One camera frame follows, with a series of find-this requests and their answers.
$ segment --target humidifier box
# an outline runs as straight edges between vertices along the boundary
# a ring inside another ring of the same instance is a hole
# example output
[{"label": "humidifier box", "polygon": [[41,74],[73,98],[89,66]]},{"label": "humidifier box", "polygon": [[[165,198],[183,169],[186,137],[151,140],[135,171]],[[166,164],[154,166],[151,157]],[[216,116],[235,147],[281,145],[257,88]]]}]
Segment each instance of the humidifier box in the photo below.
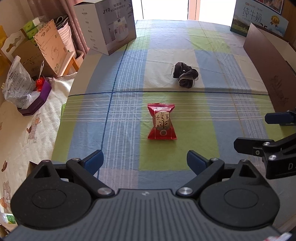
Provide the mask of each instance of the humidifier box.
[{"label": "humidifier box", "polygon": [[110,55],[136,38],[131,0],[85,0],[74,10],[90,49]]}]

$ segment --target checkered tablecloth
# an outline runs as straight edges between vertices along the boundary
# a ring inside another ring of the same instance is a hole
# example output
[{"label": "checkered tablecloth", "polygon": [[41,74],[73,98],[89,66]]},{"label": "checkered tablecloth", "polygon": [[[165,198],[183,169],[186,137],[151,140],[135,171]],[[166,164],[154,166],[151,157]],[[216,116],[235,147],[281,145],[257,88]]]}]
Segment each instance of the checkered tablecloth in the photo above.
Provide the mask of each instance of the checkered tablecloth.
[{"label": "checkered tablecloth", "polygon": [[[194,177],[188,150],[226,163],[250,158],[238,154],[237,137],[281,139],[294,127],[267,125],[273,112],[266,88],[243,49],[245,38],[228,26],[198,21],[139,20],[137,38],[110,56],[89,53],[79,70],[62,116],[53,160],[104,153],[98,178],[111,188],[171,188]],[[172,77],[185,62],[199,73],[191,89]],[[173,103],[177,140],[148,140],[153,123],[147,103]],[[280,227],[295,213],[295,178],[274,180],[282,208]]]}]

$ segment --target curtain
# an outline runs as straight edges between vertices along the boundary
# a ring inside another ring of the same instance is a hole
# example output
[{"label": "curtain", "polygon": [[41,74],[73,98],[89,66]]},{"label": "curtain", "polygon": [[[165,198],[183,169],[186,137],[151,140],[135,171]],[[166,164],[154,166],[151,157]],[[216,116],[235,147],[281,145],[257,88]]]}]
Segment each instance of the curtain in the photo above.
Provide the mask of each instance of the curtain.
[{"label": "curtain", "polygon": [[85,39],[80,29],[74,5],[82,0],[27,0],[34,17],[46,16],[48,20],[57,18],[64,14],[69,16],[69,25],[72,32],[72,38],[78,50],[84,53],[88,52]]}]

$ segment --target doorway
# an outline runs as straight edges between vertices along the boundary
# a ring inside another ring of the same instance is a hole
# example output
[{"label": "doorway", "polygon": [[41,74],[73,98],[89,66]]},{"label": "doorway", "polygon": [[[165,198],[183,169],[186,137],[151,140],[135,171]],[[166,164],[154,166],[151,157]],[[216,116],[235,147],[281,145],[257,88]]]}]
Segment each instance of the doorway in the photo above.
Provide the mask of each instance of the doorway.
[{"label": "doorway", "polygon": [[135,20],[187,20],[188,0],[133,0]]},{"label": "doorway", "polygon": [[231,26],[236,0],[200,0],[199,21]]}]

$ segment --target cardboard box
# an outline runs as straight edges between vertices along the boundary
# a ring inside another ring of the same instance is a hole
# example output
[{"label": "cardboard box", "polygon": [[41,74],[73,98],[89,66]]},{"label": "cardboard box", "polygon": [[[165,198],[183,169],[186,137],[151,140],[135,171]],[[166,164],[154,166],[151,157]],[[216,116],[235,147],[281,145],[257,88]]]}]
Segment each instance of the cardboard box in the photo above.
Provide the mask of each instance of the cardboard box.
[{"label": "cardboard box", "polygon": [[131,0],[84,0],[74,10],[90,49],[110,55],[136,38]]},{"label": "cardboard box", "polygon": [[247,36],[250,24],[262,26],[280,36],[284,36],[288,21],[280,15],[280,9],[271,8],[268,1],[237,0],[230,31]]},{"label": "cardboard box", "polygon": [[44,68],[42,74],[45,77],[56,77],[60,72],[68,51],[53,20],[40,29],[34,36],[34,39],[38,46],[26,39],[15,49],[12,56],[18,55],[21,57],[22,65],[33,79],[35,76],[38,77],[43,60]]},{"label": "cardboard box", "polygon": [[292,45],[251,24],[244,49],[266,86],[275,112],[295,110],[296,52]]}]

